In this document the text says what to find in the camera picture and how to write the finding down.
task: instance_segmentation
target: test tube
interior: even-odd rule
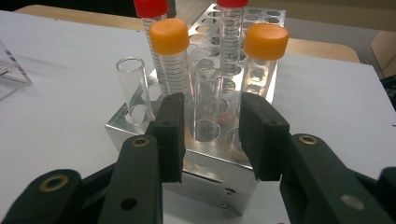
[[[247,91],[266,97],[278,59],[285,54],[289,32],[270,23],[252,24],[247,29],[244,51],[244,77],[241,92]]]
[[[218,0],[220,8],[220,70],[224,76],[239,74],[244,7],[248,0]]]
[[[140,58],[125,57],[117,62],[120,84],[128,109],[126,120],[143,131],[154,120],[149,99],[145,62]]]
[[[201,68],[194,84],[194,123],[192,136],[199,142],[209,142],[219,135],[219,105],[223,76],[216,68]]]
[[[134,0],[134,7],[136,14],[143,21],[145,26],[148,45],[151,51],[152,61],[154,62],[155,71],[157,73],[158,82],[160,84],[162,96],[169,95],[169,88],[166,84],[165,74],[161,67],[160,58],[158,54],[152,49],[151,40],[149,38],[149,27],[155,21],[166,19],[166,13],[169,10],[167,0]]]
[[[153,50],[159,55],[169,93],[183,92],[184,105],[192,105],[187,54],[190,39],[186,22],[180,19],[157,21],[149,28],[149,37]]]

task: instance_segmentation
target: wooden surface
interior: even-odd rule
[[[187,18],[187,23],[193,23],[193,18],[191,15],[198,17],[203,11],[205,11],[205,4],[202,4],[200,8],[196,8],[195,13],[187,13],[187,9],[192,7],[190,5],[186,5],[183,7],[182,4],[177,6],[177,18],[181,18],[185,20],[183,15],[189,15]],[[23,7],[16,12],[30,14],[35,16],[52,18],[55,20],[63,20],[63,21],[75,21],[82,22],[94,25],[102,25],[102,26],[110,26],[110,27],[119,27],[125,29],[133,29],[144,31],[143,22],[137,18],[129,18],[122,16],[114,16],[107,15],[102,13],[94,13],[87,11],[78,11],[72,9],[65,9],[59,7],[45,7],[40,5],[33,5],[29,7]],[[338,45],[338,44],[330,44],[330,43],[322,43],[316,41],[308,41],[301,39],[293,39],[289,40],[288,47],[286,49],[287,53],[292,54],[300,54],[305,56],[333,59],[344,62],[351,63],[359,63],[359,57],[356,51],[348,46]]]

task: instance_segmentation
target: plastic centrifuge tube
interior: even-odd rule
[[[186,22],[180,19],[157,21],[149,28],[153,50],[159,55],[169,93],[184,93],[184,105],[192,104],[191,74],[187,47],[190,45]]]
[[[224,76],[239,74],[244,7],[248,0],[218,0],[220,9],[220,71]]]
[[[166,13],[168,12],[169,6],[167,0],[134,0],[134,7],[136,14],[143,21],[145,26],[146,36],[148,38],[148,45],[151,51],[152,61],[154,61],[154,67],[157,73],[158,82],[160,84],[161,92],[163,97],[169,95],[169,88],[166,84],[165,74],[161,67],[160,58],[158,54],[152,49],[151,41],[149,38],[149,27],[155,21],[161,21],[166,19]]]
[[[278,25],[257,23],[247,29],[244,77],[241,92],[266,97],[278,59],[285,54],[289,32]]]

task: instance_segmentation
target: test tube rack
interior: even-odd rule
[[[195,71],[201,67],[219,67],[219,15],[219,6],[212,4],[189,30],[191,46],[188,53],[191,79],[194,78]],[[283,26],[285,16],[285,10],[245,7],[242,42],[249,25],[269,22]],[[246,54],[241,51],[239,74],[224,77],[219,136],[211,142],[194,140],[191,134],[192,119],[186,117],[187,151],[183,162],[182,183],[163,184],[164,189],[239,215],[244,213],[258,184],[248,157],[240,147],[238,135],[239,119],[236,108],[240,97],[245,58]],[[266,100],[270,103],[274,98],[275,85],[276,71],[266,96]],[[153,71],[148,76],[148,88],[155,87],[158,88],[158,81]],[[156,110],[158,102],[152,103]],[[124,105],[106,125],[106,130],[118,150],[127,138],[145,131],[139,125],[128,123],[125,119],[126,114],[127,108]]]

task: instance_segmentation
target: red cap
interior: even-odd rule
[[[248,0],[218,0],[218,5],[221,7],[245,7],[248,5]]]
[[[134,0],[134,8],[140,18],[159,17],[169,10],[167,0]]]

